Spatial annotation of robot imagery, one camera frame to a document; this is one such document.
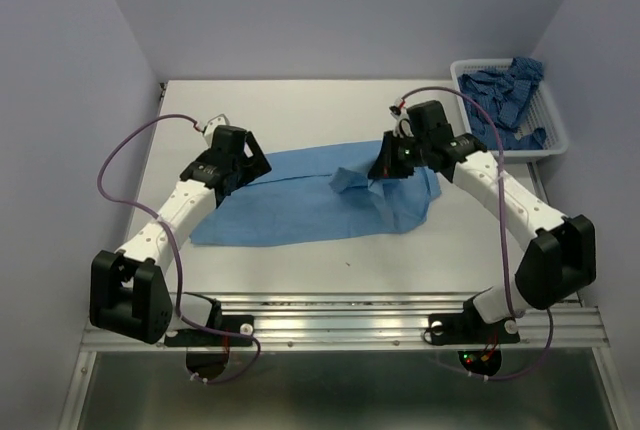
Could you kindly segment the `light blue long sleeve shirt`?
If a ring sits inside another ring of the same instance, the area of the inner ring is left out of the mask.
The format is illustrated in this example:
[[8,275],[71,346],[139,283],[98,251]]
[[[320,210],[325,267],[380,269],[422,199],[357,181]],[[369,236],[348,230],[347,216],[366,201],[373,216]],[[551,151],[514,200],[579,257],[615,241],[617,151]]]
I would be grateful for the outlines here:
[[370,180],[377,141],[268,155],[271,171],[234,191],[191,233],[199,246],[272,247],[377,234],[425,223],[441,194],[436,174]]

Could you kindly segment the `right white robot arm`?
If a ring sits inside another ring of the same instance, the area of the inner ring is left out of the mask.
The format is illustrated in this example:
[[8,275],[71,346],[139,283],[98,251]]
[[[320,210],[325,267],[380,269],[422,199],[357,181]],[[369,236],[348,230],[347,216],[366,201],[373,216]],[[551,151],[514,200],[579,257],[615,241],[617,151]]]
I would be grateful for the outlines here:
[[506,326],[517,317],[547,310],[595,281],[596,232],[587,217],[552,208],[513,179],[477,137],[454,135],[440,102],[398,103],[390,111],[396,125],[384,133],[369,178],[408,178],[427,167],[474,197],[524,252],[515,272],[468,299],[461,312],[431,316],[431,344],[516,342]]

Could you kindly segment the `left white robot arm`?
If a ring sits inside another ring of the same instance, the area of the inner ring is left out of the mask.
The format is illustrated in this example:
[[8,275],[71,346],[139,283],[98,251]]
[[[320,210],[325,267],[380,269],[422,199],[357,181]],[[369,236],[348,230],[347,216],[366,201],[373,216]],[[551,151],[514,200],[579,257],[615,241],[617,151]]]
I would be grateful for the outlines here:
[[91,263],[89,320],[95,327],[144,343],[169,329],[174,303],[164,275],[193,230],[234,191],[269,173],[271,166],[252,132],[210,121],[208,145],[180,174],[166,202],[114,251]]

